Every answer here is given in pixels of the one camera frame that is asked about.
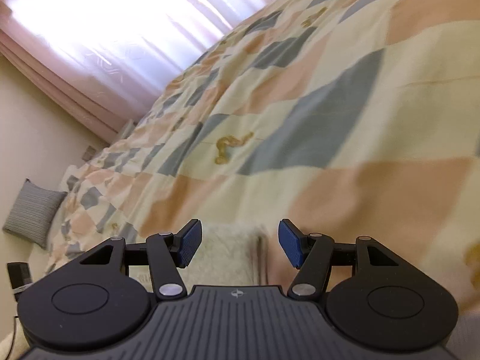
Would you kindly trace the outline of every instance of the round black pad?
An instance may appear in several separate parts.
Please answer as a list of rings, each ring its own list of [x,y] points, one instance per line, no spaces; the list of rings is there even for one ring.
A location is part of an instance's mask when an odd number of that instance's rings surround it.
[[[101,309],[109,300],[109,292],[95,284],[70,284],[52,298],[57,310],[66,314],[88,314]]]
[[[388,352],[414,352],[441,344],[457,323],[450,293],[423,274],[356,275],[335,286],[326,311],[358,344]]]
[[[380,315],[389,318],[411,318],[423,309],[423,298],[415,291],[399,286],[374,289],[368,304]]]
[[[27,288],[18,302],[30,340],[68,351],[118,342],[145,320],[149,310],[148,293],[140,283],[100,265],[54,271]]]

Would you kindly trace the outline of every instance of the ribbed black surface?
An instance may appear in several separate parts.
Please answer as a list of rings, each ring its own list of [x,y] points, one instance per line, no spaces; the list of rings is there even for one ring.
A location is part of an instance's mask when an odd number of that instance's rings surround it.
[[[416,354],[390,355],[356,346],[338,335],[313,303],[288,299],[273,286],[198,286],[186,299],[160,304],[140,333],[116,347],[83,356],[35,349],[24,357],[73,358],[454,360],[439,347]]]

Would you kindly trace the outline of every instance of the logo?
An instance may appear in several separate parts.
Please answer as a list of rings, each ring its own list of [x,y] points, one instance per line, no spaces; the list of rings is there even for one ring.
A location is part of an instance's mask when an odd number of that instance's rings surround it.
[[[240,289],[235,289],[231,292],[232,296],[236,297],[237,299],[243,296],[244,292]]]

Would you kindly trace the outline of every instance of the pink curtain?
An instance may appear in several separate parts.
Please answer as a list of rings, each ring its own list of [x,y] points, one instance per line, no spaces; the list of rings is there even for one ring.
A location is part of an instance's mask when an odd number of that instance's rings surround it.
[[[270,0],[0,0],[0,52],[111,142]]]

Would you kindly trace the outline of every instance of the bed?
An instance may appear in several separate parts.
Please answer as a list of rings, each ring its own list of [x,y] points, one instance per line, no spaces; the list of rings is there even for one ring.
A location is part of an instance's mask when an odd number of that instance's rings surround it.
[[[480,0],[273,0],[69,177],[46,273],[109,237],[142,242],[198,218],[206,236],[254,240],[249,280],[287,287],[277,226],[289,218],[387,245],[453,294],[474,335],[479,39]],[[476,359],[466,332],[457,351]]]

